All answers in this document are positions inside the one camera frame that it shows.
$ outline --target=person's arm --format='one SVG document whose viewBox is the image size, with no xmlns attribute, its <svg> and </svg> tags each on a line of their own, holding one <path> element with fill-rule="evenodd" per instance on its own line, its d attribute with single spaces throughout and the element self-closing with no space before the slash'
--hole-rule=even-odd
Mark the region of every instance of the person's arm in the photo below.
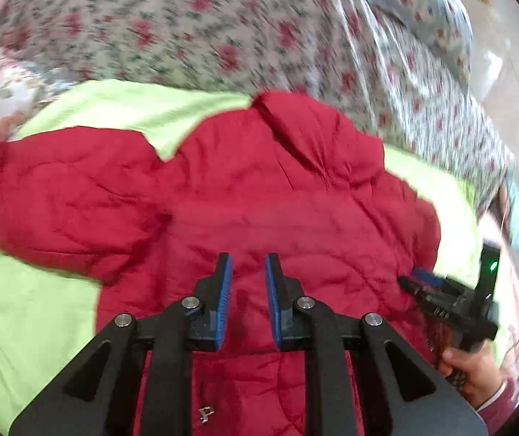
<svg viewBox="0 0 519 436">
<path fill-rule="evenodd" d="M 462 394 L 479 412 L 489 434 L 494 434 L 514 410 L 514 383 L 511 379 L 505 379 L 496 366 L 490 342 L 486 342 L 475 354 L 455 348 L 445 349 L 439 373 L 447 377 L 454 368 L 467 374 Z"/>
</svg>

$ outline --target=red jacket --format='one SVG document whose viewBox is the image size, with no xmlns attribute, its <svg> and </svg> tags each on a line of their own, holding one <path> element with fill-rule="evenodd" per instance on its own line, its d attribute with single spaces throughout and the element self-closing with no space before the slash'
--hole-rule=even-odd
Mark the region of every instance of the red jacket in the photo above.
<svg viewBox="0 0 519 436">
<path fill-rule="evenodd" d="M 385 171 L 382 142 L 297 94 L 209 118 L 168 163 L 127 130 L 0 142 L 0 247 L 101 280 L 98 327 L 158 313 L 233 255 L 224 348 L 194 358 L 194 410 L 215 409 L 198 434 L 302 433 L 303 359 L 275 352 L 267 253 L 307 294 L 380 313 L 429 359 L 425 319 L 396 277 L 432 270 L 439 237 L 433 207 Z"/>
</svg>

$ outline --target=blue gripper pad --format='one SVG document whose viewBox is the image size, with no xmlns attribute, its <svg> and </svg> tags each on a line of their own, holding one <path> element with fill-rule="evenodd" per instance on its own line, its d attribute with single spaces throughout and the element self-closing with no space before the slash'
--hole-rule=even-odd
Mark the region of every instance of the blue gripper pad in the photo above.
<svg viewBox="0 0 519 436">
<path fill-rule="evenodd" d="M 231 275 L 232 275 L 232 258 L 228 254 L 225 267 L 223 269 L 223 278 L 221 280 L 220 297 L 217 305 L 217 330 L 215 331 L 215 345 L 217 349 L 221 349 L 225 337 L 225 329 L 227 326 L 227 313 L 229 308 L 229 296 L 231 291 Z"/>
<path fill-rule="evenodd" d="M 269 308 L 269 321 L 272 324 L 272 337 L 278 349 L 282 346 L 282 322 L 276 284 L 273 280 L 272 263 L 269 256 L 265 259 L 265 282 L 267 289 L 267 307 Z"/>
</svg>

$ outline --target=lime green cloth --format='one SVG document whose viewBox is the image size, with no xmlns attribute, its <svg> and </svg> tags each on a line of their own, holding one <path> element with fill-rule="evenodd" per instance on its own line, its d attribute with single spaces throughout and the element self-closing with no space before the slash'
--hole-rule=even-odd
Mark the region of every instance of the lime green cloth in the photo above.
<svg viewBox="0 0 519 436">
<path fill-rule="evenodd" d="M 249 106 L 236 93 L 203 93 L 131 82 L 87 82 L 19 131 L 23 138 L 70 126 L 142 132 L 162 159 L 205 117 Z M 386 169 L 433 203 L 442 226 L 436 272 L 475 283 L 481 241 L 473 190 L 416 157 L 385 147 Z M 0 431 L 94 333 L 99 286 L 62 271 L 29 266 L 0 252 Z"/>
</svg>

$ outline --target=bed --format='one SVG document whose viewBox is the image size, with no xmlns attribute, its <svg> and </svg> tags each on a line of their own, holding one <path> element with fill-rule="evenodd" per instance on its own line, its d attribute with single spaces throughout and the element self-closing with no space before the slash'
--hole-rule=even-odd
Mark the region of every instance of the bed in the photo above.
<svg viewBox="0 0 519 436">
<path fill-rule="evenodd" d="M 67 91 L 16 138 L 76 125 L 133 129 L 166 160 L 205 117 L 245 107 L 259 90 L 306 92 L 385 140 L 386 169 L 437 211 L 435 272 L 475 284 L 482 234 L 503 242 L 491 217 L 481 229 L 476 218 L 496 195 L 511 154 L 468 93 L 472 35 L 458 0 L 156 1 L 8 0 L 0 44 L 20 58 L 35 54 L 78 81 L 126 80 Z M 7 434 L 93 336 L 100 286 L 0 251 L 0 289 L 0 431 Z M 506 250 L 496 299 L 505 320 L 496 357 L 512 367 L 519 361 L 519 282 Z M 32 355 L 39 342 L 45 349 Z"/>
</svg>

